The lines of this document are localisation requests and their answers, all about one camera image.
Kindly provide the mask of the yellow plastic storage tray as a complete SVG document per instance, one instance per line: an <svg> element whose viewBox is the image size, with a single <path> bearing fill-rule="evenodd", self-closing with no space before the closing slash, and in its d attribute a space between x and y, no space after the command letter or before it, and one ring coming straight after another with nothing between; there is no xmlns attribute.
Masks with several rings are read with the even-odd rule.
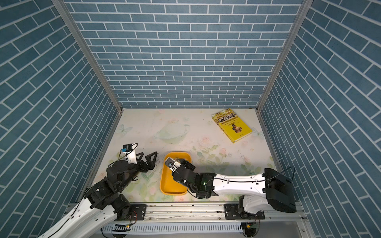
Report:
<svg viewBox="0 0 381 238"><path fill-rule="evenodd" d="M164 161L166 161L169 157L172 159L185 159L188 162L191 162L191 156L186 152L170 152L164 157ZM166 165L163 166L162 170L160 190L165 195L173 196L185 195L187 193L185 186L173 180L172 171Z"/></svg>

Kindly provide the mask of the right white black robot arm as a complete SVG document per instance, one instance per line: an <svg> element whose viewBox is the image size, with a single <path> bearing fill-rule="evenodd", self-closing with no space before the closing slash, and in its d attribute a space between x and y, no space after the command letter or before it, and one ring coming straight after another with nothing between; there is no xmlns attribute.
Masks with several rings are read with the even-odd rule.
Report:
<svg viewBox="0 0 381 238"><path fill-rule="evenodd" d="M238 194L240 213L256 214L270 208L283 213L297 212L292 180L274 169L265 168L262 174L251 176L228 176L196 173L195 166L185 159L169 157L165 165L173 180L197 199Z"/></svg>

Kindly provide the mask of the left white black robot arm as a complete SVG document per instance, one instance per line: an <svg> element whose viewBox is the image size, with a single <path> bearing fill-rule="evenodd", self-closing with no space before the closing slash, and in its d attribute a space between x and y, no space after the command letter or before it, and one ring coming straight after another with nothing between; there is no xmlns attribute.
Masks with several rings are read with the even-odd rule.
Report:
<svg viewBox="0 0 381 238"><path fill-rule="evenodd" d="M60 221L41 235L43 238L89 238L113 221L130 221L123 225L129 231L144 218L145 205L131 205L122 194L139 173L155 168L157 152L138 154L137 162L118 160L107 168L104 179L89 188L83 199Z"/></svg>

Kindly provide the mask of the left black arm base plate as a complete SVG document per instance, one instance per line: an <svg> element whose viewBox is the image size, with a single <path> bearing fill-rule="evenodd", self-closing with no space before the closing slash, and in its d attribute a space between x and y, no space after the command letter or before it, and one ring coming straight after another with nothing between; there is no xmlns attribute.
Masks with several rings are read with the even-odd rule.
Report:
<svg viewBox="0 0 381 238"><path fill-rule="evenodd" d="M143 221L146 214L147 205L143 203L133 203L129 209L117 216L117 221Z"/></svg>

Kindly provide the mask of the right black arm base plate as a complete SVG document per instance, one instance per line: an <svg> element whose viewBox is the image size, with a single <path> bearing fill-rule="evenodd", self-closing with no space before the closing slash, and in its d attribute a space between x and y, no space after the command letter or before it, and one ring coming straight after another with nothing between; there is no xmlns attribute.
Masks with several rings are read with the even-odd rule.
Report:
<svg viewBox="0 0 381 238"><path fill-rule="evenodd" d="M238 203L224 204L224 214L226 220L264 220L263 210L253 214L246 212Z"/></svg>

